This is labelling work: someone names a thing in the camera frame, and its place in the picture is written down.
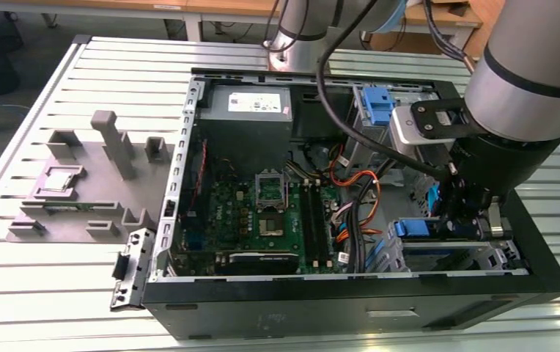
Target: metal case frame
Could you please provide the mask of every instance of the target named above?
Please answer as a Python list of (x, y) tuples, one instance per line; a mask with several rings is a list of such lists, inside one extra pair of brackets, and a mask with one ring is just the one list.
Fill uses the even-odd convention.
[[(227, 70), (194, 70), (193, 73), (198, 79), (202, 76), (207, 79), (243, 79), (255, 75), (259, 84), (286, 84), (294, 80), (314, 82), (311, 75), (294, 73)], [(452, 83), (442, 81), (357, 76), (328, 78), (330, 85), (340, 86), (377, 81), (429, 84), (441, 98), (458, 97)], [(173, 206), (169, 202), (177, 202), (178, 206), (189, 132), (197, 102), (203, 94), (203, 84), (194, 79), (185, 103), (186, 127), (174, 151), (163, 209)], [(163, 218), (142, 303), (178, 339), (465, 329), (514, 307), (542, 303), (560, 296), (560, 266), (514, 192), (502, 212), (516, 234), (514, 243), (526, 259), (529, 275), (525, 276), (389, 274), (382, 278), (357, 274), (330, 279), (315, 276), (313, 279), (247, 281), (238, 277), (207, 277), (174, 282), (165, 277), (163, 269), (166, 249), (171, 241), (178, 240), (166, 234), (174, 231), (178, 223), (175, 218)]]

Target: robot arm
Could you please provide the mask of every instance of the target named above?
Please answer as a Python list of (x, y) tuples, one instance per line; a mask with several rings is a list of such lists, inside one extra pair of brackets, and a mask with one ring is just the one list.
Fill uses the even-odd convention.
[(464, 105), (477, 134), (450, 150), (457, 175), (437, 210), (461, 226), (489, 217), (560, 145), (560, 1), (506, 2)]
[[(278, 35), (269, 43), (270, 67), (313, 72), (326, 49), (328, 27), (348, 26), (372, 2), (286, 1)], [(397, 5), (396, 1), (377, 1), (357, 28), (377, 28)], [(494, 229), (502, 235), (500, 205), (506, 194), (560, 145), (560, 1), (538, 0), (533, 6), (528, 0), (506, 2), (465, 98), (449, 106), (460, 116), (452, 122), (458, 130), (422, 123), (428, 106), (418, 102), (412, 107), (416, 125), (432, 130), (418, 127), (420, 133), (428, 139), (454, 140), (448, 165), (452, 177), (441, 180), (434, 215), (450, 231), (468, 232), (484, 222), (488, 234)], [(445, 134), (434, 136), (437, 129)]]

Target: ram slot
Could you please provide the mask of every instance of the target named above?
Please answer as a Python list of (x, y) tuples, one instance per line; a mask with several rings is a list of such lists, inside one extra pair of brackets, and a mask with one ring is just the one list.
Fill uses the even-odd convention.
[(318, 264), (324, 265), (330, 258), (330, 254), (320, 187), (303, 186), (299, 188), (299, 203), (306, 262), (313, 263), (317, 261)]

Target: sticker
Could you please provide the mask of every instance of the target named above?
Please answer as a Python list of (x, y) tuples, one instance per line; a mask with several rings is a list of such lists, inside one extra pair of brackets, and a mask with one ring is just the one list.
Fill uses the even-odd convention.
[(154, 8), (162, 10), (182, 10), (182, 7), (174, 5), (154, 5)]
[(348, 264), (350, 262), (350, 255), (348, 253), (340, 252), (338, 253), (338, 262)]
[(458, 27), (477, 27), (477, 24), (472, 22), (456, 22), (456, 25)]
[(229, 111), (282, 112), (281, 95), (270, 93), (233, 93), (229, 96)]
[(398, 318), (398, 317), (418, 317), (414, 310), (370, 310), (368, 311), (370, 318)]
[(348, 165), (350, 165), (350, 161), (342, 155), (338, 156), (337, 161), (345, 167), (348, 167)]

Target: aluminum slotted table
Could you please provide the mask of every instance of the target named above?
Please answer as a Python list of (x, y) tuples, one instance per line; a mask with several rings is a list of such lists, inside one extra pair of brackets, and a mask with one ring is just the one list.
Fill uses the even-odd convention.
[[(255, 45), (103, 37), (71, 45), (0, 157), (0, 351), (560, 351), (560, 299), (464, 331), (179, 342), (147, 311), (109, 311), (122, 245), (4, 241), (50, 157), (52, 130), (74, 129), (82, 141), (99, 141), (90, 118), (98, 109), (113, 110), (133, 143), (147, 136), (174, 141), (191, 67), (265, 70), (265, 51)], [(364, 51), (337, 51), (332, 72), (452, 81), (461, 93), (469, 78), (450, 59)], [(560, 148), (518, 194), (560, 262)]]

